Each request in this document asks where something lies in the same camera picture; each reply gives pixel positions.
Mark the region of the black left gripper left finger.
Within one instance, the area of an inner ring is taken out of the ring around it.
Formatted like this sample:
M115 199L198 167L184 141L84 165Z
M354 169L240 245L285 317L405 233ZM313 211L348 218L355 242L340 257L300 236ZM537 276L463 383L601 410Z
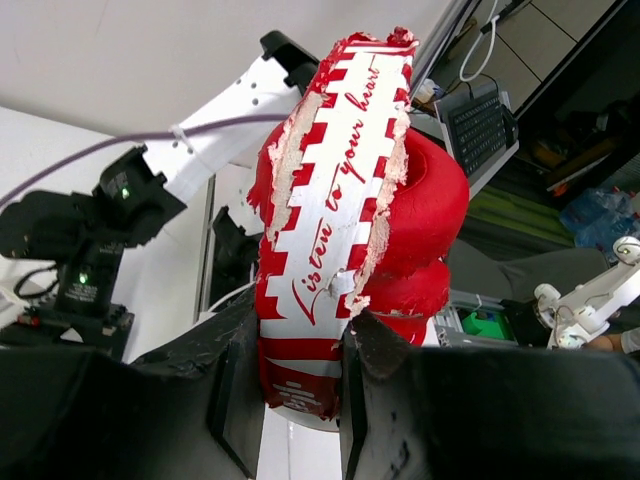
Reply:
M130 364L1 353L5 479L252 479L265 407L253 290Z

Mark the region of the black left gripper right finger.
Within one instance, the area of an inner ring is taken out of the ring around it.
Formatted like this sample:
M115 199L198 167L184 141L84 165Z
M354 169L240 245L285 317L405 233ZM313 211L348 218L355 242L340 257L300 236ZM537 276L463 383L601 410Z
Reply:
M368 312L343 336L347 479L635 479L639 365L624 355L417 347Z

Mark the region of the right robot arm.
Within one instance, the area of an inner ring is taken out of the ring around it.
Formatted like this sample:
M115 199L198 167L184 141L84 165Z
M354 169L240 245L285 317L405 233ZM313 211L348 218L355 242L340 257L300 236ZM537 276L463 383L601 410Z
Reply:
M11 297L22 311L1 330L3 349L62 344L121 359L134 316L112 296L123 253L147 244L184 211L194 194L267 130L284 120L319 62L280 31L260 41L262 54L227 89L164 132L130 134L129 149L88 194L62 194L27 180L1 200L1 254L39 260L54 281Z

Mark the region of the red headphones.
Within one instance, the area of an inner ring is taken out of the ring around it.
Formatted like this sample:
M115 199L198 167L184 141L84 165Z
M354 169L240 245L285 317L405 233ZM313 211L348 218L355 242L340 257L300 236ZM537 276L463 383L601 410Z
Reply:
M355 33L321 61L265 141L248 195L265 231L255 310L266 404L336 427L342 337L363 311L426 345L449 297L444 259L469 204L461 167L414 130L417 39Z

